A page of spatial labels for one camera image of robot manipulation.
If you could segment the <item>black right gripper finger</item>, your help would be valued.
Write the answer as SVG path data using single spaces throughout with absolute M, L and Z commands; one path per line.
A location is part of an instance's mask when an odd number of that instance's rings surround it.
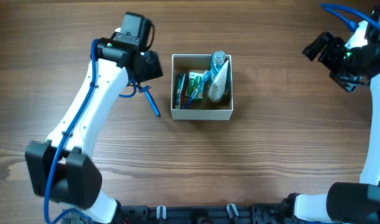
M 313 61 L 318 54 L 318 61 L 328 60 L 330 56 L 335 54 L 332 43 L 335 37 L 330 32 L 322 32 L 310 45 L 302 50 L 302 54 L 310 61 Z
M 331 72 L 329 77 L 344 91 L 354 92 L 358 86 L 364 86 L 362 77 L 346 76 L 339 73 Z

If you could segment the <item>blue disposable razor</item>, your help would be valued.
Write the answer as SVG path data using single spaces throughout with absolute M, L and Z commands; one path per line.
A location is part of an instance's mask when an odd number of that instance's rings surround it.
M 160 111 L 159 111 L 159 109 L 158 109 L 158 107 L 157 107 L 157 105 L 156 105 L 156 103 L 154 101 L 154 98 L 152 97 L 152 95 L 150 93 L 150 88 L 151 87 L 149 85 L 146 85 L 146 86 L 139 86 L 138 88 L 139 88 L 139 92 L 140 93 L 144 93 L 145 94 L 145 96 L 146 96 L 146 98 L 147 98 L 147 100 L 148 100 L 148 102 L 149 102 L 149 104 L 150 104 L 153 112 L 155 113 L 155 115 L 157 117 L 160 117 L 161 113 L 160 113 Z

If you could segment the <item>Colgate toothpaste tube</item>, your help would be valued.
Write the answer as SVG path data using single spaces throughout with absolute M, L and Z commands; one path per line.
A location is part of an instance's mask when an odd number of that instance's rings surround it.
M 174 101 L 175 109 L 181 108 L 185 81 L 186 81 L 186 74 L 180 73 L 176 79 L 176 91 L 175 91 L 175 101 Z

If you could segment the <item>green Dettol soap bar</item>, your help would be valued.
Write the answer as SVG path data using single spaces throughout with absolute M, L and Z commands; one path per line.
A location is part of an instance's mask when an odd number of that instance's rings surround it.
M 191 97 L 194 90 L 201 85 L 201 87 L 198 89 L 197 94 L 193 98 L 193 100 L 201 100 L 204 95 L 204 84 L 202 84 L 204 78 L 203 73 L 197 73 L 197 72 L 189 72 L 188 76 L 188 87 L 186 89 L 186 96 L 188 98 Z

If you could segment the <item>blue white toothbrush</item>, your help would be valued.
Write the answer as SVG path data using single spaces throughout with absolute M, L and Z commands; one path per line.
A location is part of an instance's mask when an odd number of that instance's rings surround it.
M 210 71 L 209 70 L 206 70 L 204 73 L 204 78 L 203 78 L 203 81 L 202 81 L 202 84 L 205 84 L 208 79 L 209 79 L 209 76 L 210 76 Z M 194 92 L 192 93 L 191 97 L 188 99 L 187 103 L 183 106 L 183 109 L 186 110 L 189 108 L 190 104 L 194 101 L 193 98 L 195 97 L 195 95 L 197 94 L 198 92 L 198 89 L 201 87 L 201 85 L 199 85 L 195 90 Z

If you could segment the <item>teal mouthwash bottle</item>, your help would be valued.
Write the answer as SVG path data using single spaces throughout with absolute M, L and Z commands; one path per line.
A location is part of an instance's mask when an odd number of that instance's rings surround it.
M 218 50 L 212 54 L 211 65 L 214 64 L 217 67 L 217 70 L 221 69 L 225 61 L 226 61 L 226 55 L 223 51 Z

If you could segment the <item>white cream tube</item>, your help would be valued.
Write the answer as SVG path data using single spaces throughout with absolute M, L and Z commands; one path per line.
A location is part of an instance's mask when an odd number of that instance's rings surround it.
M 208 92 L 208 98 L 212 102 L 217 103 L 221 101 L 223 97 L 226 89 L 228 67 L 228 60 L 225 61 L 220 70 L 217 70 L 217 67 L 214 64 L 211 65 L 211 84 Z

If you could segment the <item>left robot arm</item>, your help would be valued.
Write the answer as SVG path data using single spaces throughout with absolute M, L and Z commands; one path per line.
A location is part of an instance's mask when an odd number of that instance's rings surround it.
M 75 212 L 89 223 L 115 223 L 119 201 L 101 190 L 102 175 L 92 162 L 97 136 L 115 100 L 129 85 L 159 78 L 158 54 L 113 39 L 95 39 L 85 80 L 57 127 L 45 142 L 25 151 L 36 195 L 43 197 L 46 223 Z

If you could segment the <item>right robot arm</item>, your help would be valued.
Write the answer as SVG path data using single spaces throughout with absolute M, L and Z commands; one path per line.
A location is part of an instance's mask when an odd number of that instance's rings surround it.
M 359 182 L 336 182 L 325 194 L 296 194 L 290 214 L 304 222 L 380 223 L 380 39 L 359 44 L 323 32 L 302 53 L 309 60 L 317 58 L 330 70 L 330 78 L 348 92 L 366 77 L 373 114 Z

